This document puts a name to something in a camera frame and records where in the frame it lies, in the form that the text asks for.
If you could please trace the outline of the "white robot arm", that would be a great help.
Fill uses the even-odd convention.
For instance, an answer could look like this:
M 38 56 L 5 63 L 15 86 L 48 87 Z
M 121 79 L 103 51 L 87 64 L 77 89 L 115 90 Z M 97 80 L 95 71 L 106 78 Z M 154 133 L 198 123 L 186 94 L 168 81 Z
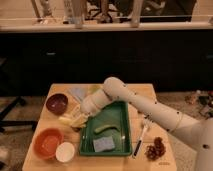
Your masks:
M 134 92 L 117 77 L 106 78 L 100 89 L 82 100 L 80 110 L 89 116 L 96 116 L 104 107 L 115 101 L 131 104 L 167 132 L 196 150 L 194 171 L 213 171 L 213 118 L 196 120 L 180 110 Z

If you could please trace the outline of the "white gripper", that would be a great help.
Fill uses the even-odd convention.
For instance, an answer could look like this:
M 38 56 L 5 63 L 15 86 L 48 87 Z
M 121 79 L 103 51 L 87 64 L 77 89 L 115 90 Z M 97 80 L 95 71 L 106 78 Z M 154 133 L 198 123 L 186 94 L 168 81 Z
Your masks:
M 102 89 L 99 89 L 83 99 L 80 109 L 83 113 L 94 117 L 109 103 L 110 99 L 106 93 Z

